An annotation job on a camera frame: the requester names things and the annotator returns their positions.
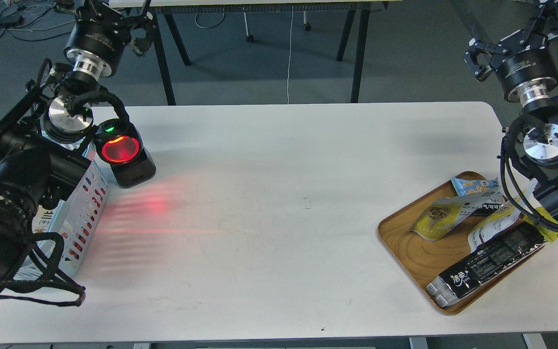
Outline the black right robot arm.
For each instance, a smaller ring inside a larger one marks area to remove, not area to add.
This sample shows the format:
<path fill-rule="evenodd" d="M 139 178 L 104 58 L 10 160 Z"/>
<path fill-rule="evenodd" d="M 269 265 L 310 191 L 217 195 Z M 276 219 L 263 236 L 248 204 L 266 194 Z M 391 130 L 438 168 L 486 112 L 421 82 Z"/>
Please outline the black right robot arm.
<path fill-rule="evenodd" d="M 472 27 L 472 38 L 463 54 L 471 75 L 485 81 L 496 75 L 503 99 L 518 102 L 518 117 L 506 128 L 500 154 L 503 190 L 519 190 L 512 170 L 535 179 L 532 194 L 540 213 L 523 194 L 511 203 L 538 226 L 558 233 L 558 69 L 549 52 L 550 40 L 558 38 L 558 0 L 536 0 L 536 11 L 525 27 L 487 43 Z"/>

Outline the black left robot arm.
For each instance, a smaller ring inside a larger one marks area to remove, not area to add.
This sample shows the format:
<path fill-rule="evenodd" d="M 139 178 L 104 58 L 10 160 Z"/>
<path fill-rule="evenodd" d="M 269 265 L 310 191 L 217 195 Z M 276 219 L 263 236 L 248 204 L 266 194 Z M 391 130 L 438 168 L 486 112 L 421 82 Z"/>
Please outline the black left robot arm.
<path fill-rule="evenodd" d="M 53 209 L 84 181 L 89 145 L 130 188 L 155 163 L 122 100 L 99 84 L 117 72 L 124 49 L 142 56 L 158 33 L 151 2 L 126 17 L 107 1 L 74 9 L 65 63 L 46 59 L 24 97 L 0 120 L 0 300 L 80 306 L 86 290 L 60 267 L 64 237 L 35 233 L 39 207 Z"/>

